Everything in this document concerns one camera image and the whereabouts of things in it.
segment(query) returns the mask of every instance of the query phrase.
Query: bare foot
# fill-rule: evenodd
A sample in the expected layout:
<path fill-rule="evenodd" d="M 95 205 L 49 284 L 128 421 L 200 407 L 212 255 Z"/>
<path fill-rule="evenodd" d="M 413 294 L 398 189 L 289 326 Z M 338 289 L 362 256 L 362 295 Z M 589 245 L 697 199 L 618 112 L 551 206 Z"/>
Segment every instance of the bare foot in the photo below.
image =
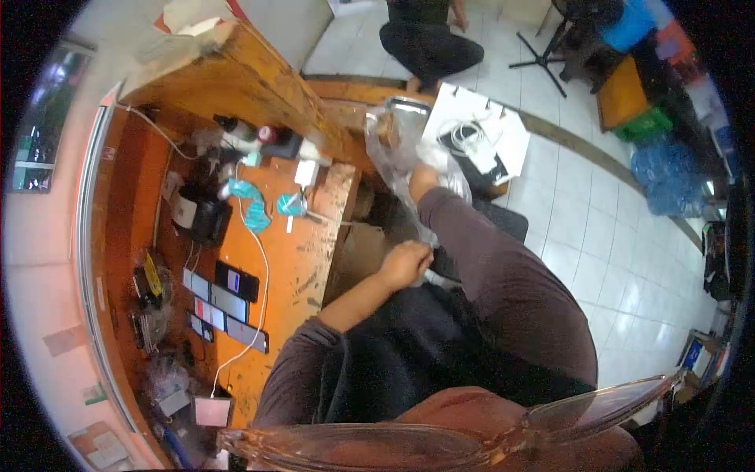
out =
<path fill-rule="evenodd" d="M 419 92 L 421 85 L 422 82 L 420 81 L 420 79 L 418 77 L 412 76 L 411 79 L 406 82 L 406 91 L 416 94 Z"/>

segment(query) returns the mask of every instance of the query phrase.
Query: person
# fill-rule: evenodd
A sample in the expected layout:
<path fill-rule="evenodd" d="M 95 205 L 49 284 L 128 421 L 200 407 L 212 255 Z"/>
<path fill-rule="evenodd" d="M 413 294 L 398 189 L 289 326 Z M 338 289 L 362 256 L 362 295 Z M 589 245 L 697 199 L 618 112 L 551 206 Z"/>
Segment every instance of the person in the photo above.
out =
<path fill-rule="evenodd" d="M 490 439 L 525 408 L 595 389 L 587 320 L 542 261 L 442 188 L 432 168 L 414 170 L 409 192 L 422 224 L 457 264 L 461 290 L 412 287 L 433 253 L 419 242 L 396 246 L 376 274 L 285 342 L 254 428 L 394 421 Z M 614 427 L 538 460 L 547 470 L 600 469 L 631 463 L 638 451 Z"/>
<path fill-rule="evenodd" d="M 452 5 L 455 24 L 467 30 L 461 0 L 388 0 L 388 23 L 380 30 L 385 51 L 413 74 L 407 91 L 435 90 L 439 80 L 482 62 L 481 45 L 451 33 L 446 24 Z"/>

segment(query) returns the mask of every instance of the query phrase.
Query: metal tray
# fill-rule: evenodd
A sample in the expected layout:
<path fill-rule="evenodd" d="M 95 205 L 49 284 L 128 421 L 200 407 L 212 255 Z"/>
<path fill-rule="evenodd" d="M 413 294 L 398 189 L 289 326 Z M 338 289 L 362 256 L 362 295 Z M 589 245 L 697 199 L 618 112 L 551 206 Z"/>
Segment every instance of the metal tray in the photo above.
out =
<path fill-rule="evenodd" d="M 433 110 L 428 102 L 400 95 L 386 99 L 385 108 L 392 111 L 399 121 L 416 125 L 420 135 Z"/>

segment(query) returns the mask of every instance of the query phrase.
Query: window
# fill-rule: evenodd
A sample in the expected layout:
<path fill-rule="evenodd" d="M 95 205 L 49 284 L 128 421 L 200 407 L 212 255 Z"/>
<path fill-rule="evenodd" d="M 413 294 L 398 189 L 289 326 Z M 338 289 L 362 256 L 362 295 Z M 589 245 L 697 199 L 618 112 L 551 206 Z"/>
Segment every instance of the window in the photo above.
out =
<path fill-rule="evenodd" d="M 80 46 L 61 42 L 42 67 L 16 137 L 12 191 L 50 191 L 63 125 L 91 54 Z"/>

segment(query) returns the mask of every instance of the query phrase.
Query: black pants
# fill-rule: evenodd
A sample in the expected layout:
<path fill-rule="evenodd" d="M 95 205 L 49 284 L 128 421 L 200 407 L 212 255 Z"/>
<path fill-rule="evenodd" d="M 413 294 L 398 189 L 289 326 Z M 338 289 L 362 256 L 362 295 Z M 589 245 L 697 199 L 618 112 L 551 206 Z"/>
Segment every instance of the black pants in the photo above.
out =
<path fill-rule="evenodd" d="M 380 40 L 388 54 L 421 80 L 421 89 L 469 69 L 485 56 L 482 46 L 456 36 L 446 25 L 389 22 L 381 28 Z"/>

